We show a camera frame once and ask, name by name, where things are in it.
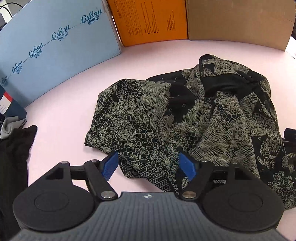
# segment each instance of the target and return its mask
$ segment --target metal screw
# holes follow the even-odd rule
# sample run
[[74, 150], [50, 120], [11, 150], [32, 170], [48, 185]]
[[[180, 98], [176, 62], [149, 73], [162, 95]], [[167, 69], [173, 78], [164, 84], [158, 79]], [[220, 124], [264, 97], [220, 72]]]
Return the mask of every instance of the metal screw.
[[192, 191], [183, 192], [182, 196], [186, 199], [192, 199], [196, 197], [196, 193]]
[[115, 197], [115, 193], [113, 191], [103, 191], [101, 193], [101, 196], [102, 196], [102, 198], [110, 199], [110, 198]]

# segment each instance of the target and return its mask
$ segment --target wire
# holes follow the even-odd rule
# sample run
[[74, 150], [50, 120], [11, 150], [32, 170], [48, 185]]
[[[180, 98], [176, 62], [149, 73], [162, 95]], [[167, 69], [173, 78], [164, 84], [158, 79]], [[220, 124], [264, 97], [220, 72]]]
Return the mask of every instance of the wire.
[[1, 6], [0, 9], [1, 9], [1, 8], [5, 8], [5, 9], [7, 10], [7, 12], [9, 12], [9, 14], [10, 14], [10, 16], [11, 16], [11, 18], [12, 18], [12, 15], [11, 15], [10, 11], [9, 11], [6, 7]]
[[21, 8], [23, 8], [22, 5], [20, 5], [20, 4], [16, 3], [16, 2], [9, 2], [9, 3], [4, 4], [3, 6], [8, 5], [8, 4], [16, 4], [16, 5], [20, 6]]

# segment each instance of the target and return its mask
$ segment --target gray ribbed surface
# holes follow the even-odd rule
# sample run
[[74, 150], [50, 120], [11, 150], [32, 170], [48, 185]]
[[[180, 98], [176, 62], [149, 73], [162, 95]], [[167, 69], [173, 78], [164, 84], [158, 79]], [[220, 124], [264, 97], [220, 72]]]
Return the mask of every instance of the gray ribbed surface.
[[13, 241], [286, 241], [277, 231], [240, 234], [211, 223], [194, 203], [178, 200], [173, 193], [123, 193], [99, 205], [82, 225], [55, 234], [22, 230]]

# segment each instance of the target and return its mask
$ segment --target brown cardboard box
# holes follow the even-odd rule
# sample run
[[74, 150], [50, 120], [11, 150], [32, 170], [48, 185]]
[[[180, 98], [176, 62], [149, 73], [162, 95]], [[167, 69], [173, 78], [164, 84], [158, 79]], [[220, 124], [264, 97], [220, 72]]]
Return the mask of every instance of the brown cardboard box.
[[108, 0], [124, 46], [187, 39], [184, 0]]
[[285, 50], [295, 21], [294, 0], [186, 0], [188, 37]]

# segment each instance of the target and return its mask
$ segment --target pink table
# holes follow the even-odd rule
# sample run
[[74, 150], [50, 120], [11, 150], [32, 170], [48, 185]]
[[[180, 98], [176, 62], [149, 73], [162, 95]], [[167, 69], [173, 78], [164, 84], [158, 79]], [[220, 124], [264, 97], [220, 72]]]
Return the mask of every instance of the pink table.
[[[287, 52], [220, 41], [177, 40], [132, 46], [123, 49], [121, 55], [60, 84], [26, 108], [26, 126], [38, 126], [28, 163], [29, 184], [60, 161], [82, 165], [88, 160], [102, 160], [106, 156], [84, 146], [85, 134], [91, 126], [97, 97], [102, 90], [123, 78], [146, 79], [193, 68], [203, 54], [241, 63], [264, 75], [271, 86], [271, 99], [278, 115], [280, 132], [283, 135], [286, 127], [296, 129], [296, 60]], [[86, 188], [82, 181], [74, 183]], [[122, 191], [160, 191], [144, 179], [124, 177], [120, 168], [109, 183], [119, 195]], [[278, 230], [288, 239], [295, 240], [295, 223], [296, 209], [285, 211]]]

